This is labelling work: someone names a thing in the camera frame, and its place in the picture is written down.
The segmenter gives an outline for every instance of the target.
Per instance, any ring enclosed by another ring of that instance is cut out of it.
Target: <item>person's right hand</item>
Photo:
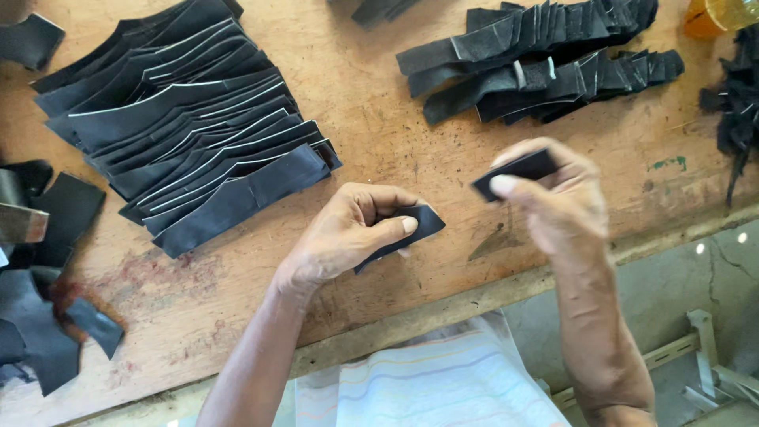
[[[499,175],[490,181],[490,190],[524,208],[533,240],[552,261],[593,262],[595,252],[605,248],[609,233],[600,171],[593,162],[553,138],[535,138],[514,144],[491,167],[544,147],[558,172],[538,181]]]

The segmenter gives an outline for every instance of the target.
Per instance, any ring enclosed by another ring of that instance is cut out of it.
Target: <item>white cloth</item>
[[[299,378],[295,414],[297,427],[569,427],[500,310]]]

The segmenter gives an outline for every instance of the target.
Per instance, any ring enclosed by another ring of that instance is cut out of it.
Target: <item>wooden table surface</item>
[[[36,6],[67,31],[52,60],[61,68],[99,45],[120,18],[143,17],[173,0],[59,0]],[[523,1],[536,3],[533,0]],[[241,24],[282,70],[306,119],[316,119],[345,163],[331,179],[265,209],[177,260],[117,214],[124,204],[81,155],[43,126],[26,85],[40,74],[0,65],[0,148],[6,162],[49,159],[108,194],[60,282],[126,328],[107,360],[93,340],[81,372],[43,399],[38,384],[0,389],[0,425],[50,425],[217,373],[263,298],[269,278],[311,217],[344,182],[402,185],[429,201],[448,226],[419,243],[414,257],[389,256],[359,277],[346,273],[315,298],[304,345],[545,263],[517,209],[490,209],[468,183],[502,149],[550,135],[595,160],[603,173],[614,238],[687,223],[722,209],[731,161],[715,147],[716,115],[702,115],[698,89],[722,77],[717,58],[732,41],[689,40],[687,0],[662,2],[657,21],[630,49],[676,48],[687,71],[675,83],[597,103],[549,125],[481,124],[468,112],[430,127],[410,100],[395,54],[463,33],[468,8],[495,0],[424,0],[370,33],[350,13],[357,1],[241,0]],[[749,165],[736,207],[759,200]]]

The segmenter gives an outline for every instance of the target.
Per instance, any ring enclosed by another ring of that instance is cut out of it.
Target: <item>concrete floor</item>
[[[623,265],[617,276],[622,312],[641,352],[686,335],[690,324],[685,313],[702,308],[713,314],[720,364],[759,378],[759,221]],[[555,293],[503,309],[531,375],[545,380],[553,393],[570,387],[559,353]],[[694,354],[654,369],[651,377],[660,427],[680,426],[700,415],[680,394],[685,385],[698,390]],[[576,406],[565,414],[574,427],[586,425]],[[191,427],[194,418],[180,425]],[[274,426],[293,425],[290,381]]]

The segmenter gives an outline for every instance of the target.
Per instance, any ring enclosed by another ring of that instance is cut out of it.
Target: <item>fingernail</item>
[[[405,231],[406,234],[413,233],[419,226],[419,221],[417,221],[416,218],[412,218],[412,217],[404,218],[402,223],[403,223],[403,231]]]
[[[516,185],[517,179],[508,175],[497,175],[490,180],[490,190],[497,195],[510,195]]]

